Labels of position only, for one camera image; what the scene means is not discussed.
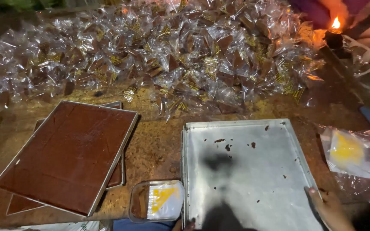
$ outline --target flame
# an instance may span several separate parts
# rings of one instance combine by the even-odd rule
[[[339,29],[339,27],[340,27],[340,22],[339,22],[338,17],[336,17],[335,20],[333,21],[332,28]]]

